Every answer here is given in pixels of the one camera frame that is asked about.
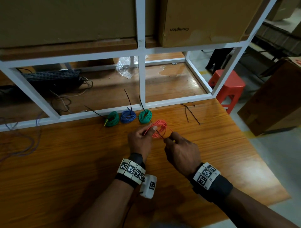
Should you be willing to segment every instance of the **forearm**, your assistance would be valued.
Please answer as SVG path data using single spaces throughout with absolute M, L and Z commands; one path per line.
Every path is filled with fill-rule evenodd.
M 236 188 L 233 188 L 230 195 L 223 202 L 218 203 L 218 206 L 238 228 L 298 228 L 286 218 Z
M 80 217 L 75 228 L 115 228 L 119 225 L 134 188 L 113 180 L 94 204 Z

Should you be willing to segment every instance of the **white metal frame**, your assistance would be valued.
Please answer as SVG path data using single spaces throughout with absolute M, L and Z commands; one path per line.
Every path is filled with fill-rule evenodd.
M 18 72 L 16 67 L 24 66 L 36 66 L 44 64 L 54 64 L 54 63 L 65 63 L 66 67 L 69 68 L 69 62 L 85 61 L 85 60 L 98 60 L 98 59 L 108 59 L 116 57 L 131 57 L 131 65 L 135 64 L 133 62 L 133 56 L 138 56 L 138 69 L 139 69 L 139 86 L 140 86 L 140 97 L 141 102 L 145 108 L 155 108 L 173 104 L 180 104 L 189 101 L 198 101 L 215 98 L 219 90 L 227 80 L 230 72 L 234 69 L 235 65 L 239 61 L 240 57 L 246 50 L 247 46 L 251 42 L 252 38 L 256 34 L 260 25 L 263 23 L 267 14 L 275 4 L 276 0 L 270 0 L 266 9 L 260 16 L 256 25 L 254 26 L 249 38 L 246 41 L 241 41 L 237 43 L 225 43 L 225 44 L 211 44 L 211 45 L 200 45 L 200 46 L 189 46 L 189 47 L 174 47 L 174 48 L 145 48 L 145 0 L 136 0 L 136 21 L 137 21 L 137 41 L 138 48 L 134 50 L 125 50 L 125 51 L 111 51 L 111 52 L 100 52 L 100 53 L 91 53 L 91 54 L 79 54 L 79 55 L 68 55 L 68 56 L 57 56 L 57 57 L 46 57 L 46 58 L 37 58 L 37 59 L 26 59 L 26 60 L 13 60 L 13 61 L 0 61 L 0 70 L 7 75 L 7 77 L 15 83 L 26 95 L 28 95 L 46 114 L 49 115 L 49 118 L 43 118 L 40 120 L 40 125 L 47 125 L 52 123 L 59 123 L 65 121 L 72 121 L 78 119 L 85 119 L 90 117 L 97 117 L 92 111 L 81 112 L 69 115 L 60 116 L 56 111 L 47 103 L 47 101 L 25 80 L 25 78 Z M 214 89 L 212 89 L 202 75 L 197 71 L 195 66 L 189 60 L 190 51 L 196 50 L 206 50 L 206 49 L 217 49 L 217 48 L 231 48 L 235 47 L 236 50 L 226 65 L 226 68 L 217 82 Z M 156 61 L 145 61 L 145 55 L 148 54 L 158 54 L 158 53 L 170 53 L 170 52 L 186 52 L 185 58 L 177 59 L 166 59 L 166 60 L 156 60 Z M 185 62 L 190 70 L 193 72 L 197 80 L 207 91 L 207 94 L 195 95 L 190 97 L 181 97 L 169 100 L 161 100 L 155 102 L 146 102 L 145 100 L 145 66 L 151 65 L 161 65 L 168 63 L 180 63 Z M 96 66 L 96 67 L 87 67 L 83 68 L 82 71 L 96 71 L 96 70 L 106 70 L 106 69 L 115 69 L 116 65 L 108 66 Z M 96 110 L 97 113 L 101 115 L 107 115 L 112 111 L 122 112 L 127 109 L 128 106 L 109 108 Z M 132 105 L 133 110 L 141 110 L 142 107 L 140 104 Z M 23 121 L 18 123 L 16 128 L 27 128 L 35 126 L 35 120 Z M 5 125 L 0 125 L 0 131 L 7 131 Z

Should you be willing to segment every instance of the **stool seat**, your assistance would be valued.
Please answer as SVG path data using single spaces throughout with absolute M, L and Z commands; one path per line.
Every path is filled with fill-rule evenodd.
M 214 72 L 212 77 L 210 78 L 208 84 L 211 87 L 214 87 L 217 83 L 217 81 L 220 79 L 222 73 L 224 70 L 217 70 Z M 222 103 L 227 96 L 231 98 L 230 104 L 223 104 L 223 107 L 228 108 L 227 113 L 230 114 L 233 110 L 234 106 L 237 104 L 239 97 L 241 96 L 244 87 L 246 84 L 244 81 L 238 76 L 238 74 L 233 70 L 229 77 L 227 78 L 225 84 L 219 91 L 219 93 L 216 96 L 216 99 Z

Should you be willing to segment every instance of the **wooden table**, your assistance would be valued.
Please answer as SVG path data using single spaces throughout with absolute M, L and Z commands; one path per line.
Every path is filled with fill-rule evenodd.
M 153 120 L 166 120 L 172 130 L 198 144 L 204 162 L 261 203 L 288 199 L 288 193 L 217 100 L 196 104 L 190 108 L 201 126 L 189 112 L 187 122 L 181 105 L 152 110 Z M 139 125 L 136 119 L 106 128 L 101 118 L 91 118 L 43 126 L 37 151 L 9 158 L 0 167 L 0 227 L 68 227 L 110 184 L 121 159 L 129 155 L 126 135 Z M 21 132 L 36 136 L 35 128 Z M 3 140 L 20 139 L 2 132 L 0 143 Z M 146 227 L 154 221 L 202 227 L 226 219 L 217 206 L 199 198 L 167 162 L 163 141 L 153 142 L 146 167 L 147 173 L 158 178 L 156 191 L 152 200 L 135 199 L 125 227 Z M 27 143 L 21 140 L 18 145 L 25 148 Z

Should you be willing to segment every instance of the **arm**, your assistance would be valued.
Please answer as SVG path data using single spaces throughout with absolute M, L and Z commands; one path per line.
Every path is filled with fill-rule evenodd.
M 181 137 L 177 132 L 173 132 L 169 138 L 164 139 L 164 142 L 168 161 L 191 180 L 201 164 L 198 146 Z M 238 228 L 298 228 L 289 220 L 236 188 L 233 188 L 225 199 L 215 204 Z
M 141 154 L 144 163 L 151 151 L 152 135 L 157 129 L 155 126 L 143 135 L 150 126 L 151 124 L 128 134 L 131 153 Z M 121 180 L 113 180 L 94 204 L 79 218 L 74 228 L 118 227 L 133 191 L 134 188 L 129 184 Z

